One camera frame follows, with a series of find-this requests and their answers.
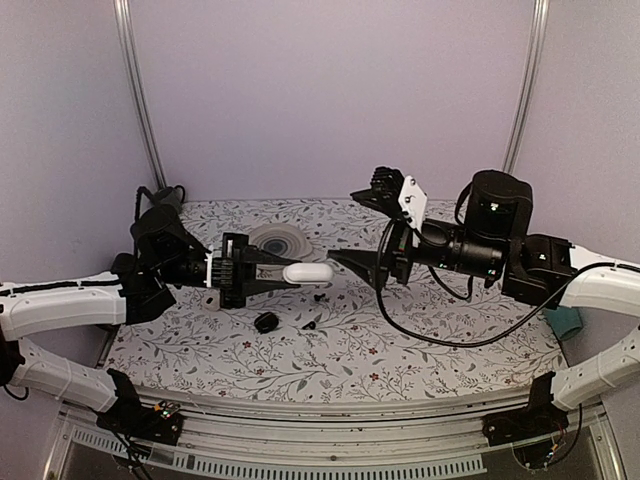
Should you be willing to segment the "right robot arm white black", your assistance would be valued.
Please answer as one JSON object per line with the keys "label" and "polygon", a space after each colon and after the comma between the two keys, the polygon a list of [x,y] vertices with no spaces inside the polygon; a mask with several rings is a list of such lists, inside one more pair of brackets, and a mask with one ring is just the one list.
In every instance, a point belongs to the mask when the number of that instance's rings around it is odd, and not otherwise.
{"label": "right robot arm white black", "polygon": [[[369,188],[352,193],[363,207],[388,217],[374,251],[339,249],[330,259],[375,291],[379,311],[395,330],[429,344],[474,349],[497,343],[545,309],[591,307],[639,312],[639,267],[592,252],[566,239],[529,233],[532,187],[497,170],[476,172],[460,193],[451,223],[425,216],[427,198],[414,177],[390,167],[374,170]],[[481,279],[533,310],[507,330],[476,342],[454,342],[413,332],[388,314],[382,290],[389,278],[407,284],[414,265],[435,276],[448,270]]]}

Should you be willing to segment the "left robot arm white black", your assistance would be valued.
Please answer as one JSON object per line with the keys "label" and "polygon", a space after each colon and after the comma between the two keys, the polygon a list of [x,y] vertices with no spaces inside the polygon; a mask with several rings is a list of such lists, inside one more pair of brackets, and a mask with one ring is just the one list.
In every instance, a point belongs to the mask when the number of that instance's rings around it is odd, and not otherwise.
{"label": "left robot arm white black", "polygon": [[159,318],[176,300],[172,287],[215,289],[224,309],[246,299],[296,287],[289,278],[260,280],[260,265],[290,269],[277,256],[226,233],[220,255],[183,226],[175,208],[154,206],[130,228],[133,253],[120,253],[107,272],[40,284],[8,283],[1,289],[1,385],[34,388],[110,416],[128,434],[148,426],[148,412],[128,376],[84,367],[43,350],[29,335],[83,325],[134,325]]}

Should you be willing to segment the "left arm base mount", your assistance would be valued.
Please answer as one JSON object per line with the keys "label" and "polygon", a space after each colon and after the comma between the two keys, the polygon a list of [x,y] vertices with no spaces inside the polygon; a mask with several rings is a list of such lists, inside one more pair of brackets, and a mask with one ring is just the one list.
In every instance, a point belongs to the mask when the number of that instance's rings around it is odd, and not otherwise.
{"label": "left arm base mount", "polygon": [[96,413],[96,425],[123,436],[176,446],[184,423],[181,405],[162,400],[144,406],[126,374],[114,369],[106,373],[114,381],[116,401],[105,412]]}

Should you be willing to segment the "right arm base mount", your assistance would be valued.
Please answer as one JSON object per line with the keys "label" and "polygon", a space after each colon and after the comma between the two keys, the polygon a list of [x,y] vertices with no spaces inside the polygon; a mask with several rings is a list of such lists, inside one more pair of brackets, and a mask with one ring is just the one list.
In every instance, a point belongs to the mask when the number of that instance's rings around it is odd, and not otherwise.
{"label": "right arm base mount", "polygon": [[490,446],[504,445],[559,433],[563,438],[569,426],[568,414],[552,404],[554,372],[535,378],[527,404],[482,417],[482,434]]}

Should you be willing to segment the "white oval earbud case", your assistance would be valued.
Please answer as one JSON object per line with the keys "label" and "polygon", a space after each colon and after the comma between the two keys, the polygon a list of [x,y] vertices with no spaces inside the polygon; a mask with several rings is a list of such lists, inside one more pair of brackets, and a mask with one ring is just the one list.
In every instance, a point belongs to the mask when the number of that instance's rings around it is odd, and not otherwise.
{"label": "white oval earbud case", "polygon": [[322,285],[333,279],[333,269],[325,263],[294,263],[282,270],[282,277],[293,285]]}

